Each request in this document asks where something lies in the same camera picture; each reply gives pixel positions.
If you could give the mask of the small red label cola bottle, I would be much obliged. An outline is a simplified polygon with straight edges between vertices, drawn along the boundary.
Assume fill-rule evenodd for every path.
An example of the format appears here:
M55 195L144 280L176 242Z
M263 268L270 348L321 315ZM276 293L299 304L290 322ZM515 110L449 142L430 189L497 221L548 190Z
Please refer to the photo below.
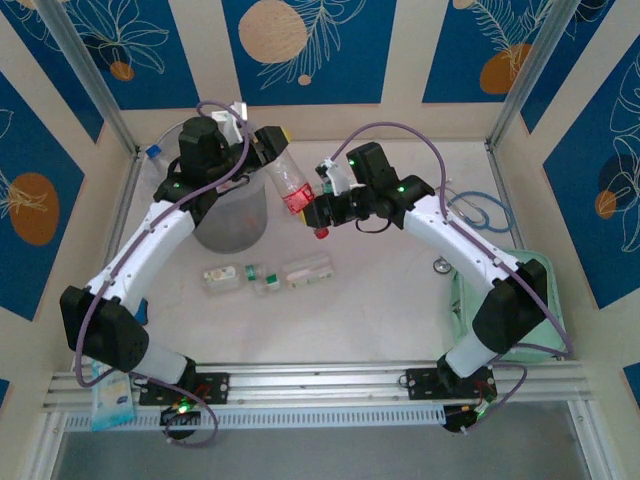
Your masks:
M287 148L265 170L290 214L300 215L315 199L311 184Z

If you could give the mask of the Pepsi label plastic bottle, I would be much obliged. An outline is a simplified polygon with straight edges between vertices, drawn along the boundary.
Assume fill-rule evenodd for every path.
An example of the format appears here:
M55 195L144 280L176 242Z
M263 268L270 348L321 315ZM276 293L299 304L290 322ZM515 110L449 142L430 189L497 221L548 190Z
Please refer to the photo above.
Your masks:
M164 151L159 145L152 144L146 149L146 156L144 178L151 187L158 186L166 176Z

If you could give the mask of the clear bottle green neck band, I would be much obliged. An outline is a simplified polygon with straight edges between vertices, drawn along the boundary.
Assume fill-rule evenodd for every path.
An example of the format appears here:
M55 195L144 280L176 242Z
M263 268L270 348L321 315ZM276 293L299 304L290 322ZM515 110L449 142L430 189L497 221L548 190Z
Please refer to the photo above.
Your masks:
M332 259L328 253L316 253L284 263L275 271L267 272L254 283L259 296L276 293L282 289L299 290L335 276Z

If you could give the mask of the grey translucent waste bin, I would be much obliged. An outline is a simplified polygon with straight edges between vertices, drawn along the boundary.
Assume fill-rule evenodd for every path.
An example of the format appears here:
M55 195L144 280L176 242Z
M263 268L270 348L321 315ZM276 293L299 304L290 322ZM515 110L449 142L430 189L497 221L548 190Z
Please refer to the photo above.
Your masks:
M171 161L179 154L178 137L181 122L166 130L153 144L164 151L166 176ZM151 200L160 186L151 187L144 178L145 158L140 180L140 197ZM249 181L228 181L218 188L221 195L211 207L193 235L206 249L219 254L244 251L262 237L268 223L265 182L267 175L259 170L250 174Z

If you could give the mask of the short bottle green neck band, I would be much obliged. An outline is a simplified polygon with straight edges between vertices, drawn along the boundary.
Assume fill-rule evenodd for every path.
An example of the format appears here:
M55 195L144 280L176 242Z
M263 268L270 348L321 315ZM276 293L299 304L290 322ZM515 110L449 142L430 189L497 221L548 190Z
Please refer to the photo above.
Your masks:
M226 263L204 270L201 280L204 290L218 295L243 288L266 274L264 263Z

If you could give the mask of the mint green case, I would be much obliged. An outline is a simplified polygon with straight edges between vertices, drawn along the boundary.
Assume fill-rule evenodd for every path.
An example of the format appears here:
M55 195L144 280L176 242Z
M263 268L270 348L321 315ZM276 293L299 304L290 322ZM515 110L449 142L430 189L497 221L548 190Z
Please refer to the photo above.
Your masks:
M506 249L505 252L522 263L535 259L545 267L547 271L547 305L558 320L559 325L566 331L555 272L550 260L546 256L533 251ZM471 328L473 318L481 304L482 297L475 292L466 279L457 271L453 271L450 291L450 313L455 344L460 342ZM538 345L554 351L566 350L564 341L549 320L541 322L522 339L522 343ZM550 352L514 347L501 360L520 364L536 364L548 361L551 358L552 354Z

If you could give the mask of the black controller board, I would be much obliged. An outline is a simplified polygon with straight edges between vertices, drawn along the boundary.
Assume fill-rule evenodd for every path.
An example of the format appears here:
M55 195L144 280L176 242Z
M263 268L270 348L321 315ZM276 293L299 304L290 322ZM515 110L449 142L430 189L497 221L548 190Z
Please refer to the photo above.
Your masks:
M180 400L161 411L160 425L184 426L191 425L200 420L201 412L196 409L196 404L190 400Z
M478 405L445 406L443 427L452 433L465 433L487 414L490 406L486 401Z

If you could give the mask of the blue white wipes packet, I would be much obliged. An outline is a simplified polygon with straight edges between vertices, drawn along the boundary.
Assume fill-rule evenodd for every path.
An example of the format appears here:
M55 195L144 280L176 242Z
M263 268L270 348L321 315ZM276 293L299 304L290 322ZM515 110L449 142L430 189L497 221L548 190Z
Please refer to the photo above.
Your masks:
M135 419L131 381L114 371L92 387L91 430L104 431Z

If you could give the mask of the aluminium frame post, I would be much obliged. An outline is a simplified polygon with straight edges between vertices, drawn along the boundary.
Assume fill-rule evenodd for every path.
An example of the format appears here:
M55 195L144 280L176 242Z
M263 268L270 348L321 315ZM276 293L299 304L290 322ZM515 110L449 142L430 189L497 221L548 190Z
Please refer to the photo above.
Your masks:
M40 17L66 58L82 87L124 150L137 157L135 141L103 76L57 0L33 0Z
M549 16L541 25L539 33L523 63L503 107L486 139L488 152L494 153L500 146L512 123L529 98L551 55L555 51L564 31L574 16L581 0L553 0Z

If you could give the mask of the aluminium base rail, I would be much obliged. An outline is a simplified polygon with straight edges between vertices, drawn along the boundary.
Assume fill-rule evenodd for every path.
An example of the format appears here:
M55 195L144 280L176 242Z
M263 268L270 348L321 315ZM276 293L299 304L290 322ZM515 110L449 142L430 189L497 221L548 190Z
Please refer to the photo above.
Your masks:
M204 373L230 375L225 407L296 408L408 405L398 379L431 362L319 364L201 364ZM549 361L527 367L528 374L511 399L515 402L591 400L583 366Z

